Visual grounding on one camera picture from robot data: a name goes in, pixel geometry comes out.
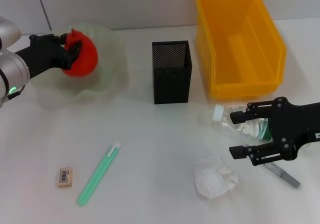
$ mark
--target green highlighter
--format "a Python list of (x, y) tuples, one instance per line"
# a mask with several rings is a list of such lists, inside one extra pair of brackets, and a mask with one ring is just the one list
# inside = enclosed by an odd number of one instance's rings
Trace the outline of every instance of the green highlighter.
[(109, 147), (103, 160), (101, 161), (99, 166), (96, 168), (91, 179), (89, 180), (89, 182), (83, 189), (82, 193), (80, 194), (77, 201), (79, 206), (84, 206), (85, 204), (87, 204), (91, 195), (94, 193), (96, 187), (98, 186), (100, 180), (104, 176), (105, 172), (107, 171), (108, 167), (112, 163), (115, 156), (117, 155), (119, 148), (120, 148), (120, 143), (115, 143)]

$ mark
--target white wall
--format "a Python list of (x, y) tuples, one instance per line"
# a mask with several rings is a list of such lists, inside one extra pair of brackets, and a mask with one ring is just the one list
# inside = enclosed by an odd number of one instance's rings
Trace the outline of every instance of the white wall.
[(23, 34), (50, 30), (40, 0), (0, 0), (0, 6), (0, 16), (15, 22)]
[[(42, 1), (53, 29), (81, 21), (111, 29), (194, 25), (197, 22), (195, 0)], [(320, 17), (320, 0), (264, 2), (274, 19)]]

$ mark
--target green led light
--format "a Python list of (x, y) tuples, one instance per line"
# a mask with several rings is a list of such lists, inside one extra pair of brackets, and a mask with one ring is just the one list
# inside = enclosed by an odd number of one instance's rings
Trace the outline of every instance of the green led light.
[(16, 89), (17, 89), (16, 87), (12, 87), (12, 88), (10, 89), (9, 93), (10, 93), (10, 94), (13, 93)]

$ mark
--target barcode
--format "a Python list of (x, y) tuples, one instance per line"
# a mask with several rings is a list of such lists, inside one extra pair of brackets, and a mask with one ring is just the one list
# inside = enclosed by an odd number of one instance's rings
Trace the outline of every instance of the barcode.
[(61, 170), (60, 171), (60, 178), (59, 183), (67, 183), (69, 177), (69, 170)]

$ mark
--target red ball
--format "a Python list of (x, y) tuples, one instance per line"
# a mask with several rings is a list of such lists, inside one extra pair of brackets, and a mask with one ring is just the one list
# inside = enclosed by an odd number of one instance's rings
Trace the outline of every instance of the red ball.
[(98, 52), (95, 44), (80, 31), (72, 29), (72, 32), (68, 33), (64, 48), (68, 50), (77, 41), (82, 42), (79, 57), (72, 64), (70, 70), (62, 70), (72, 77), (82, 77), (90, 74), (98, 63)]

